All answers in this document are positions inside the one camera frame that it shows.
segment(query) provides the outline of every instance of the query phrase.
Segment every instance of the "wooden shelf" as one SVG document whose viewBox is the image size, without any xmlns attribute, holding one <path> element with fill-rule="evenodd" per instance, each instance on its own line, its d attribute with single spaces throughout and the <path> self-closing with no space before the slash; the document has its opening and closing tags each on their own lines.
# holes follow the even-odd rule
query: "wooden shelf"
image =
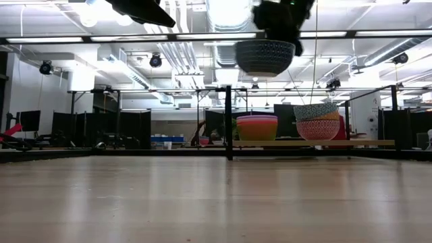
<svg viewBox="0 0 432 243">
<path fill-rule="evenodd" d="M 233 141 L 233 146 L 393 146 L 394 140 Z"/>
</svg>

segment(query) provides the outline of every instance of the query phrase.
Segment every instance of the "wooden floor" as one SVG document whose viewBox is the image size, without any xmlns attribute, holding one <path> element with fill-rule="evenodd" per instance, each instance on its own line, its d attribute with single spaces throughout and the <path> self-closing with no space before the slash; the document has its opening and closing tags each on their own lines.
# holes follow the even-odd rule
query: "wooden floor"
<svg viewBox="0 0 432 243">
<path fill-rule="evenodd" d="M 0 165 L 0 242 L 432 242 L 432 164 L 83 157 Z"/>
</svg>

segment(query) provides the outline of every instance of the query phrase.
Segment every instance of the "stacked bowls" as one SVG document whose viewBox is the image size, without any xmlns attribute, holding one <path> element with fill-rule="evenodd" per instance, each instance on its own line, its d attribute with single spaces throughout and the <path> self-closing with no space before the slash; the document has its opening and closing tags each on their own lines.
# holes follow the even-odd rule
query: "stacked bowls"
<svg viewBox="0 0 432 243">
<path fill-rule="evenodd" d="M 331 140 L 339 132 L 338 106 L 333 103 L 294 107 L 297 132 L 305 140 Z"/>
<path fill-rule="evenodd" d="M 238 117 L 237 131 L 240 140 L 275 140 L 277 116 L 247 115 Z"/>
</svg>

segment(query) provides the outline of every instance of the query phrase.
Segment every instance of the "colorful bowl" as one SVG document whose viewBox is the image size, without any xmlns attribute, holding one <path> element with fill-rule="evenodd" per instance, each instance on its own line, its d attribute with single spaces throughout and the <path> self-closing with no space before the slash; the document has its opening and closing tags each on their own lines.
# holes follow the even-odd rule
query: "colorful bowl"
<svg viewBox="0 0 432 243">
<path fill-rule="evenodd" d="M 278 40 L 246 40 L 236 43 L 236 61 L 249 76 L 276 77 L 291 64 L 296 46 Z"/>
<path fill-rule="evenodd" d="M 294 107 L 294 115 L 298 121 L 306 119 L 316 119 L 328 113 L 338 110 L 338 106 L 333 103 L 298 105 Z"/>
<path fill-rule="evenodd" d="M 334 111 L 332 113 L 328 113 L 325 115 L 322 115 L 320 117 L 314 117 L 312 119 L 306 119 L 304 121 L 311 121 L 311 120 L 316 120 L 316 119 L 332 119 L 332 120 L 339 120 L 339 111 Z"/>
<path fill-rule="evenodd" d="M 275 115 L 245 115 L 242 117 L 237 117 L 237 121 L 245 120 L 245 119 L 277 119 Z"/>
<path fill-rule="evenodd" d="M 275 140 L 277 122 L 251 121 L 237 124 L 240 140 Z"/>
<path fill-rule="evenodd" d="M 339 132 L 339 120 L 297 121 L 297 132 L 305 140 L 331 140 Z"/>
</svg>

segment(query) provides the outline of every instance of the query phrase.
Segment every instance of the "computer monitor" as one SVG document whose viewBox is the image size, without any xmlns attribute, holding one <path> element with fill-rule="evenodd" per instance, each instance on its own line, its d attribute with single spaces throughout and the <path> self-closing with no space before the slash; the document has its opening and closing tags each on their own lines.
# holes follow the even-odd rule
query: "computer monitor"
<svg viewBox="0 0 432 243">
<path fill-rule="evenodd" d="M 23 111 L 16 113 L 16 123 L 22 125 L 23 132 L 39 131 L 41 111 Z"/>
</svg>

